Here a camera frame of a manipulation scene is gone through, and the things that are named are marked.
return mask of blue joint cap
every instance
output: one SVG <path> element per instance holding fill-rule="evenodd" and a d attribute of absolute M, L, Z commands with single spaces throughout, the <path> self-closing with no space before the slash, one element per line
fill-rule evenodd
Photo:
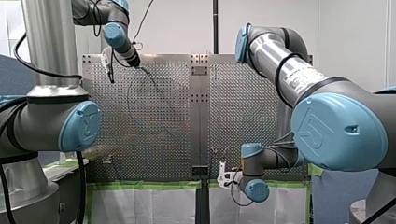
<path fill-rule="evenodd" d="M 126 42 L 126 38 L 124 30 L 119 24 L 110 22 L 105 26 L 105 40 L 113 49 L 122 47 Z"/>
<path fill-rule="evenodd" d="M 249 157 L 256 156 L 263 151 L 262 144 L 260 143 L 247 143 L 241 147 L 241 156 L 246 159 Z"/>
<path fill-rule="evenodd" d="M 83 151 L 93 144 L 100 129 L 100 110 L 92 101 L 77 105 L 69 114 L 61 134 L 59 149 L 62 152 Z"/>
<path fill-rule="evenodd" d="M 254 179 L 245 186 L 245 194 L 254 203 L 263 203 L 270 195 L 270 189 L 263 180 Z"/>
<path fill-rule="evenodd" d="M 362 103 L 336 93 L 302 100 L 291 116 L 294 141 L 305 158 L 336 171 L 375 168 L 388 151 L 384 126 Z"/>
<path fill-rule="evenodd" d="M 5 104 L 8 101 L 25 97 L 24 95 L 0 95 L 0 104 Z"/>
<path fill-rule="evenodd" d="M 236 39 L 235 45 L 235 60 L 238 63 L 246 63 L 248 50 L 248 28 L 247 26 L 241 27 Z"/>
<path fill-rule="evenodd" d="M 125 9 L 127 12 L 129 12 L 129 4 L 127 1 L 125 1 L 125 0 L 110 0 L 110 1 L 119 5 L 120 7 Z"/>

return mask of wire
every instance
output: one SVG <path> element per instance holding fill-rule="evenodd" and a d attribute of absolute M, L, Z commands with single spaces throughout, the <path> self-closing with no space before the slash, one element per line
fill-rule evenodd
<path fill-rule="evenodd" d="M 75 223 L 82 224 L 84 222 L 87 190 L 86 190 L 84 159 L 80 151 L 76 152 L 76 155 L 77 155 L 78 169 L 79 169 L 80 194 L 79 194 L 78 216 Z"/>
<path fill-rule="evenodd" d="M 16 106 L 14 108 L 12 108 L 12 110 L 9 112 L 6 119 L 4 120 L 3 124 L 0 126 L 0 137 L 3 135 L 4 130 L 8 126 L 8 123 L 11 120 L 11 118 L 14 116 L 14 114 L 18 113 L 26 105 L 26 98 L 24 98 L 24 97 L 18 98 L 18 99 L 8 102 L 6 105 L 2 105 L 0 107 L 0 112 L 6 110 L 8 108 L 11 108 L 14 105 L 16 105 Z M 9 189 L 8 189 L 7 177 L 4 172 L 4 168 L 3 168 L 2 164 L 0 164 L 0 179 L 2 182 L 2 186 L 3 186 L 4 203 L 6 205 L 8 222 L 10 224 L 16 224 L 14 216 L 12 215 L 12 207 L 11 207 L 11 201 L 9 199 Z"/>
<path fill-rule="evenodd" d="M 289 54 L 288 56 L 286 56 L 284 59 L 282 59 L 282 61 L 280 61 L 279 65 L 277 66 L 276 72 L 275 72 L 275 88 L 276 88 L 276 93 L 277 96 L 279 96 L 280 100 L 288 107 L 293 108 L 293 106 L 286 100 L 285 96 L 283 95 L 282 90 L 280 89 L 280 72 L 282 70 L 283 65 L 291 58 L 293 57 L 299 57 L 302 60 L 304 59 L 303 55 L 301 53 L 298 52 L 293 52 L 291 54 Z"/>
<path fill-rule="evenodd" d="M 370 224 L 373 223 L 376 219 L 386 213 L 390 208 L 396 205 L 396 198 L 393 198 L 390 202 L 382 206 L 378 211 L 372 214 L 369 218 L 363 221 L 361 224 Z"/>
<path fill-rule="evenodd" d="M 259 75 L 259 76 L 261 76 L 263 78 L 267 78 L 264 74 L 262 74 L 259 71 L 259 69 L 257 69 L 256 64 L 254 63 L 254 60 L 253 60 L 253 53 L 251 52 L 251 49 L 250 49 L 250 46 L 249 46 L 250 45 L 250 41 L 248 39 L 248 37 L 250 35 L 250 28 L 251 27 L 252 27 L 251 23 L 248 22 L 247 26 L 246 26 L 246 29 L 247 29 L 247 32 L 248 32 L 248 34 L 247 34 L 247 53 L 248 53 L 248 56 L 250 58 L 250 63 L 251 63 L 251 66 L 252 66 L 253 70 L 257 73 L 257 75 Z"/>
<path fill-rule="evenodd" d="M 26 33 L 22 36 L 22 38 L 21 38 L 20 40 L 18 40 L 17 45 L 16 45 L 15 48 L 14 48 L 14 55 L 15 55 L 15 57 L 17 58 L 18 62 L 20 62 L 20 63 L 23 64 L 24 66 L 28 67 L 29 69 L 31 69 L 31 70 L 33 70 L 33 71 L 39 73 L 39 74 L 48 76 L 48 77 L 79 78 L 79 79 L 82 79 L 82 76 L 80 76 L 80 75 L 71 75 L 71 76 L 69 76 L 69 75 L 59 75 L 59 74 L 47 72 L 47 71 L 38 69 L 38 68 L 36 68 L 35 66 L 30 65 L 28 62 L 24 61 L 24 60 L 21 58 L 20 54 L 18 53 L 18 49 L 20 48 L 21 43 L 23 42 L 23 40 L 24 40 L 25 38 L 26 38 Z"/>
<path fill-rule="evenodd" d="M 282 141 L 283 139 L 289 137 L 292 133 L 293 133 L 293 132 L 285 133 L 285 135 L 283 135 L 283 136 L 281 136 L 280 138 L 276 139 L 276 140 L 274 141 L 274 143 L 278 143 L 278 142 Z"/>
<path fill-rule="evenodd" d="M 266 150 L 270 150 L 270 151 L 275 152 L 275 154 L 276 154 L 277 156 L 280 156 L 280 157 L 283 159 L 283 161 L 285 161 L 285 163 L 288 165 L 288 170 L 283 171 L 282 169 L 279 169 L 280 172 L 282 172 L 282 173 L 288 173 L 288 172 L 291 170 L 291 168 L 292 168 L 292 167 L 291 167 L 291 164 L 290 164 L 288 158 L 286 158 L 286 156 L 283 155 L 283 153 L 281 153 L 281 152 L 279 152 L 279 151 L 277 151 L 276 149 L 271 148 L 271 147 L 267 147 Z"/>
<path fill-rule="evenodd" d="M 93 26 L 93 34 L 98 37 L 102 31 L 102 13 L 99 9 L 98 4 L 101 2 L 102 0 L 97 0 L 96 2 L 93 2 L 93 0 L 90 0 L 90 2 L 93 4 L 93 18 L 95 19 L 95 22 L 97 24 L 99 24 L 99 31 L 96 32 L 96 25 Z"/>
<path fill-rule="evenodd" d="M 4 201 L 6 204 L 8 222 L 9 222 L 9 224 L 16 224 L 14 216 L 12 215 L 12 210 L 11 210 L 11 202 L 9 200 L 9 191 L 8 191 L 8 183 L 7 183 L 6 174 L 4 173 L 3 165 L 0 164 L 0 167 L 1 167 L 0 168 L 0 178 L 1 178 L 1 183 L 3 185 Z"/>
<path fill-rule="evenodd" d="M 159 86 L 158 86 L 157 83 L 155 82 L 155 80 L 154 80 L 154 78 L 153 78 L 153 75 L 150 73 L 150 71 L 149 71 L 148 69 L 146 69 L 145 67 L 142 67 L 142 66 L 136 67 L 135 69 L 140 69 L 140 70 L 142 70 L 142 71 L 150 78 L 150 80 L 151 80 L 151 82 L 153 83 L 153 85 L 154 85 L 156 91 L 157 91 L 157 92 L 161 95 L 161 97 L 166 101 L 165 95 L 164 95 L 163 92 L 160 90 Z M 132 88 L 132 84 L 129 86 L 128 91 L 127 91 L 128 112 L 129 112 L 129 115 L 130 115 L 131 119 L 132 119 L 133 121 L 135 121 L 137 124 L 140 124 L 140 123 L 139 123 L 135 118 L 133 118 L 132 115 L 131 115 L 131 114 L 132 114 L 132 111 L 131 111 L 130 99 L 129 99 L 129 98 L 130 98 L 130 93 L 131 93 L 131 88 Z M 164 129 L 169 135 L 171 135 L 172 137 L 176 138 L 177 140 L 179 140 L 179 141 L 181 141 L 181 142 L 185 142 L 185 138 L 179 137 L 177 134 L 174 134 L 172 131 L 170 131 L 168 128 L 166 128 L 164 125 L 163 125 L 163 129 Z M 205 161 L 206 163 L 210 164 L 210 162 L 209 162 L 199 151 L 197 151 L 197 150 L 191 148 L 191 145 L 190 145 L 190 144 L 189 144 L 189 148 L 190 148 L 190 151 L 192 151 L 193 153 L 195 153 L 195 154 L 197 154 L 198 156 L 200 156 L 201 159 L 202 159 L 203 161 Z"/>
<path fill-rule="evenodd" d="M 21 104 L 21 103 L 23 103 L 25 101 L 26 101 L 26 97 L 20 97 L 20 98 L 11 100 L 11 101 L 9 101 L 9 102 L 7 102 L 7 103 L 5 103 L 5 104 L 0 106 L 0 113 L 5 111 L 5 110 L 7 110 L 7 109 L 10 109 L 14 105 L 19 105 L 19 104 Z"/>
<path fill-rule="evenodd" d="M 140 30 L 142 29 L 143 22 L 145 21 L 147 15 L 148 15 L 148 13 L 149 13 L 149 9 L 151 8 L 151 5 L 152 5 L 153 2 L 154 2 L 154 0 L 151 0 L 151 1 L 149 2 L 149 4 L 148 4 L 148 8 L 146 9 L 145 15 L 143 16 L 143 19 L 142 19 L 142 21 L 141 21 L 140 24 L 139 24 L 139 28 L 137 29 L 137 32 L 136 32 L 136 34 L 134 35 L 134 40 L 133 40 L 133 42 L 132 42 L 133 45 L 136 44 L 136 38 L 137 38 L 137 37 L 139 36 L 139 34 L 140 34 Z"/>
<path fill-rule="evenodd" d="M 112 49 L 111 57 L 114 57 L 116 59 L 117 63 L 119 63 L 122 67 L 133 67 L 131 65 L 125 65 L 125 64 L 121 63 L 120 60 L 116 57 L 116 53 L 114 53 L 114 49 Z"/>
<path fill-rule="evenodd" d="M 245 203 L 245 204 L 243 204 L 243 203 L 238 202 L 238 201 L 235 199 L 235 197 L 233 196 L 233 185 L 234 185 L 234 183 L 235 183 L 235 177 L 236 177 L 236 174 L 238 174 L 238 171 L 239 171 L 241 168 L 242 168 L 242 165 L 239 165 L 238 169 L 236 170 L 235 174 L 233 175 L 233 181 L 232 181 L 232 184 L 231 184 L 231 187 L 230 187 L 230 192 L 231 192 L 231 197 L 233 198 L 233 201 L 234 201 L 236 204 L 238 204 L 238 205 L 241 206 L 241 207 L 248 207 L 248 206 L 250 206 L 251 204 L 253 204 L 253 201 L 250 201 L 250 203 Z"/>

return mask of perforated metal panel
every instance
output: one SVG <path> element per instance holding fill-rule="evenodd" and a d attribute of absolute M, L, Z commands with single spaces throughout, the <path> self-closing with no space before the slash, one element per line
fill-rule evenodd
<path fill-rule="evenodd" d="M 191 68 L 201 67 L 191 57 L 197 56 L 141 55 L 151 76 L 114 63 L 111 84 L 99 56 L 84 56 L 84 88 L 103 111 L 101 134 L 87 154 L 90 181 L 190 180 L 191 166 L 205 161 L 216 178 L 225 148 L 231 168 L 240 164 L 242 144 L 275 140 L 282 118 L 267 80 L 232 55 L 208 55 L 208 63 L 205 56 L 200 66 L 208 73 L 197 76 Z M 301 180 L 307 168 L 265 176 Z"/>
<path fill-rule="evenodd" d="M 219 160 L 225 157 L 227 169 L 241 163 L 240 146 L 244 143 L 271 145 L 277 138 L 278 97 L 274 86 L 233 56 L 211 56 L 210 60 L 209 146 L 211 176 L 219 175 Z M 307 167 L 288 173 L 266 170 L 264 178 L 276 180 L 306 179 Z"/>
<path fill-rule="evenodd" d="M 90 57 L 92 99 L 103 111 L 91 181 L 190 179 L 189 55 L 142 57 L 151 76 L 114 63 L 115 84 Z"/>

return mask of label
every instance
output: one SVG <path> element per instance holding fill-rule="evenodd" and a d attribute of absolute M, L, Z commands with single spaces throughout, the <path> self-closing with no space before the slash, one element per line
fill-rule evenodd
<path fill-rule="evenodd" d="M 327 77 L 313 67 L 299 67 L 283 77 L 283 80 L 297 93 Z"/>

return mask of vertical pole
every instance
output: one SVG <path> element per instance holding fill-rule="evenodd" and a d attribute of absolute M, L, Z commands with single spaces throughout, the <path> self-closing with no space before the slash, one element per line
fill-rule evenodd
<path fill-rule="evenodd" d="M 219 54 L 219 0 L 213 0 L 213 53 Z"/>

